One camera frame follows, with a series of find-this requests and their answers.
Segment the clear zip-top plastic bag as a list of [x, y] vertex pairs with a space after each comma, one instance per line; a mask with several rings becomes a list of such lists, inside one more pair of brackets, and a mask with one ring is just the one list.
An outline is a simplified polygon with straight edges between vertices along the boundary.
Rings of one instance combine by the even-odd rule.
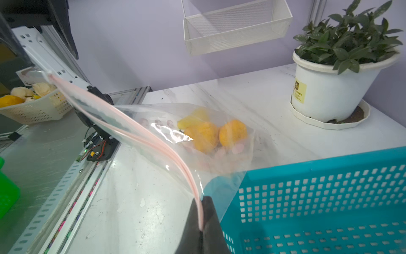
[[[131, 147], [157, 168], [163, 169], [193, 197], [198, 210], [198, 226], [204, 228], [205, 196], [216, 188], [224, 191], [215, 207], [223, 215], [240, 187], [245, 173], [265, 162], [264, 154], [272, 139], [247, 117], [227, 114], [219, 107], [206, 108], [190, 103], [147, 105], [112, 105], [57, 75], [47, 72], [45, 78], [63, 93], [69, 103], [113, 138]], [[218, 130], [231, 120], [247, 127], [248, 136], [232, 147], [218, 146], [208, 154], [196, 150], [192, 138], [177, 122], [203, 108], [209, 122]]]

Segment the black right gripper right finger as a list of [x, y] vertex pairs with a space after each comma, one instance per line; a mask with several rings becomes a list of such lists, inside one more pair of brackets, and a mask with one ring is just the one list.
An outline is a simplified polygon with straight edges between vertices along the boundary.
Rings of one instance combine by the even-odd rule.
[[202, 254], [230, 254], [214, 207], [213, 199], [209, 196], [205, 196], [202, 204], [204, 208]]

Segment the orange pear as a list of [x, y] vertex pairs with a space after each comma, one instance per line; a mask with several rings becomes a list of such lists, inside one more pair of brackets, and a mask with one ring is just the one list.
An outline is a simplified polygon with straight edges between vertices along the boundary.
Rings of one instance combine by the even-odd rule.
[[219, 129], [219, 141], [224, 147], [232, 147], [247, 136], [247, 127], [239, 120], [231, 120]]
[[187, 128], [185, 135], [192, 138], [196, 150], [208, 154], [211, 153], [219, 143], [218, 127], [211, 122], [202, 122]]

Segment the yellow pear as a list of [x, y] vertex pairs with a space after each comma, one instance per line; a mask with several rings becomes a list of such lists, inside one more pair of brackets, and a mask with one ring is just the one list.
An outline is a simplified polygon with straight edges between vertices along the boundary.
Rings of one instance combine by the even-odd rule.
[[192, 127], [201, 122], [207, 122], [207, 121], [209, 121], [209, 115], [208, 115], [207, 111], [203, 108], [198, 108], [198, 109], [194, 110], [188, 116], [179, 120], [177, 122], [177, 127], [180, 130], [186, 130], [189, 127]]

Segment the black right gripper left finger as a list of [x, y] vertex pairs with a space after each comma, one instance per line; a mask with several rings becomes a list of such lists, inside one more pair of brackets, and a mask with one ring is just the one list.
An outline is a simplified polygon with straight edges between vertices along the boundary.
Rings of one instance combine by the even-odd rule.
[[198, 226], [198, 210], [195, 201], [191, 202], [184, 230], [175, 254], [202, 254], [203, 235]]

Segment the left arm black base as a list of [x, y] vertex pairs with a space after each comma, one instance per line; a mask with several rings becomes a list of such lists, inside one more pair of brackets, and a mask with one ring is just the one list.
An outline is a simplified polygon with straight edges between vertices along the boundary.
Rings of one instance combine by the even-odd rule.
[[79, 155], [77, 161], [86, 160], [98, 163], [111, 159], [119, 142], [79, 110], [75, 109], [75, 113], [88, 128], [82, 141], [84, 151]]

